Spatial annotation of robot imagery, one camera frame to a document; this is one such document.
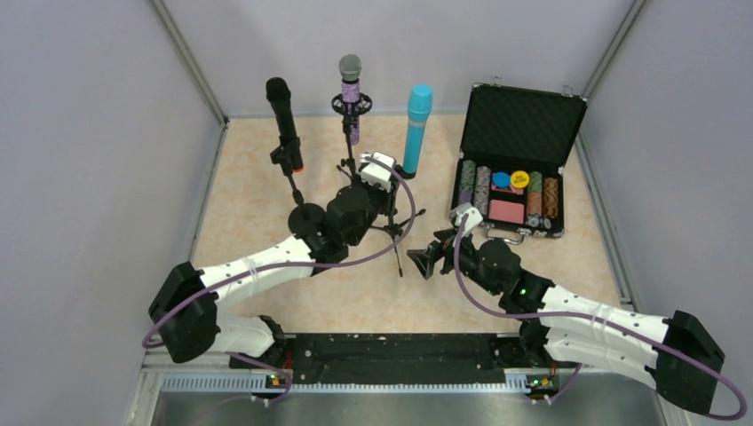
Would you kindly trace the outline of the black tripod stand with clip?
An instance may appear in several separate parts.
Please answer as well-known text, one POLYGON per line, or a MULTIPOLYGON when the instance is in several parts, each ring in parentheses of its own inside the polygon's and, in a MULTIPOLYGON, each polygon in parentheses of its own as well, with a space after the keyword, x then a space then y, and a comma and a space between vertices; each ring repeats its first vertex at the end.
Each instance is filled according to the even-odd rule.
POLYGON ((372 225, 370 228, 386 233, 392 240, 392 251, 396 257, 398 274, 400 278, 404 277, 404 271, 400 262, 400 253, 398 250, 397 240, 407 234, 408 224, 426 213, 426 208, 418 209, 411 213, 408 218, 402 222, 396 222, 395 216, 398 214, 397 195, 401 188, 399 179, 393 174, 389 174, 388 182, 391 184, 390 189, 386 190, 383 200, 379 202, 378 214, 387 218, 386 225, 372 225))

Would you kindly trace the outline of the black tripod shock-mount stand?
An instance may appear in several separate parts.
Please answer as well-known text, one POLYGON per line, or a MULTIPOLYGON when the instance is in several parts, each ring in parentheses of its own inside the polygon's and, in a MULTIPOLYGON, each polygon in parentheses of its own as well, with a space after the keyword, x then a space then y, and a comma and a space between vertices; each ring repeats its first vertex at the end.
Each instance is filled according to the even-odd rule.
POLYGON ((341 160, 339 170, 344 172, 351 180, 355 179, 355 159, 353 146, 360 141, 359 120, 363 114, 367 114, 372 108, 372 99, 369 95, 360 91, 351 90, 336 95, 331 100, 331 108, 342 118, 342 131, 345 134, 347 157, 341 160))

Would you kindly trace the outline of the black round-base mic stand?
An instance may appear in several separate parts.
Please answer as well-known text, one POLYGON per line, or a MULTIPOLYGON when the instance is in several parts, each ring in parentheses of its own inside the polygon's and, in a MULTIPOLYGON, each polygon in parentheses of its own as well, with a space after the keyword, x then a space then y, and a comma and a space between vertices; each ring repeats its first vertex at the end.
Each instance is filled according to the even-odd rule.
POLYGON ((324 221, 324 209, 315 203, 305 202, 293 174, 304 168, 300 151, 300 139, 280 137, 280 144, 270 153, 273 164, 281 167, 288 179, 296 207, 289 213, 288 228, 297 237, 305 237, 320 231, 324 221))

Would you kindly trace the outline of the teal toy microphone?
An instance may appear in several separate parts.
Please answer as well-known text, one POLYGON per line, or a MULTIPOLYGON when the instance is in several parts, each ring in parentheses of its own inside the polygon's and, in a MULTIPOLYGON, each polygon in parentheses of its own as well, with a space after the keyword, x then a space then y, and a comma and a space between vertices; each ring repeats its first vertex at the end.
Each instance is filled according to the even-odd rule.
POLYGON ((402 161, 403 174, 414 177, 418 170, 425 128, 432 111, 433 90, 427 84, 415 85, 408 97, 408 126, 402 161))

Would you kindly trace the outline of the purple glitter microphone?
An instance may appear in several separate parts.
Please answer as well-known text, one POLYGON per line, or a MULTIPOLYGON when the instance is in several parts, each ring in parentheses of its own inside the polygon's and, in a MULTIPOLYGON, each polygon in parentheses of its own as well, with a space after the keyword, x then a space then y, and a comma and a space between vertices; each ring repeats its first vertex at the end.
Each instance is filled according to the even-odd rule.
POLYGON ((341 97, 350 123, 350 145, 354 146, 360 142, 357 109, 361 98, 361 59, 355 54, 346 54, 339 60, 338 70, 341 75, 341 97))

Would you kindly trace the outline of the black microphone orange end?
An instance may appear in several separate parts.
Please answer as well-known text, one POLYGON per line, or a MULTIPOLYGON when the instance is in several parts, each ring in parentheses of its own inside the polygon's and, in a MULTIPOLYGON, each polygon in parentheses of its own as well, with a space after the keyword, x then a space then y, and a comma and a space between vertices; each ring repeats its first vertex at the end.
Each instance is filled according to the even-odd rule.
POLYGON ((304 168, 294 117, 291 93, 284 79, 270 78, 266 82, 266 99, 270 103, 278 130, 279 145, 270 153, 274 164, 284 164, 288 170, 299 172, 304 168))

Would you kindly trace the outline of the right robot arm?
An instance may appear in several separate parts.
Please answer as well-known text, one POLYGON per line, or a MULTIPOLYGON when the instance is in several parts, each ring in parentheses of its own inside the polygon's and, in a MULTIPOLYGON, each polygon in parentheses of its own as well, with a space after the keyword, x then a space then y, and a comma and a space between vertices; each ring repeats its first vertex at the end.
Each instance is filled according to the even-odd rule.
POLYGON ((525 270, 501 240, 474 246, 480 212, 471 204, 454 209, 451 219, 452 228, 435 232, 434 241, 408 257, 425 279, 441 264, 441 273, 499 296, 498 313, 520 321, 520 344, 532 364, 601 368, 643 383, 686 411, 711 414, 725 354, 695 316, 646 315, 590 300, 525 270))

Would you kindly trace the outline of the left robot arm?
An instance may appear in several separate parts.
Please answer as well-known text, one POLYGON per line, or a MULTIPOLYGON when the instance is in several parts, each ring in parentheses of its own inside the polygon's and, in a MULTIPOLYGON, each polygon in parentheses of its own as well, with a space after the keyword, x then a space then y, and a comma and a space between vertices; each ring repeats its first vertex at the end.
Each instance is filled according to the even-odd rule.
POLYGON ((303 203, 289 215, 292 234, 272 247, 224 264, 174 266, 147 310, 154 323, 143 346, 164 348, 175 364, 210 351, 239 352, 268 360, 282 332, 265 315, 235 317, 228 310, 282 283, 351 266, 358 246, 380 216, 394 211, 401 168, 383 153, 363 154, 349 185, 326 207, 303 203))

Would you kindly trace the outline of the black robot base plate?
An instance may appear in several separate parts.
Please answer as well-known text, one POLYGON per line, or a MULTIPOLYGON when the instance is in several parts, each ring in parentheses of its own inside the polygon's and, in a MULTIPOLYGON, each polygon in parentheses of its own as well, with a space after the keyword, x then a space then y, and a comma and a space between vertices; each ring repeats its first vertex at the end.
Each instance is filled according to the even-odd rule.
POLYGON ((564 361, 528 354, 516 335, 496 333, 298 333, 266 320, 273 344, 257 360, 290 373, 296 385, 501 384, 506 370, 548 373, 564 361))

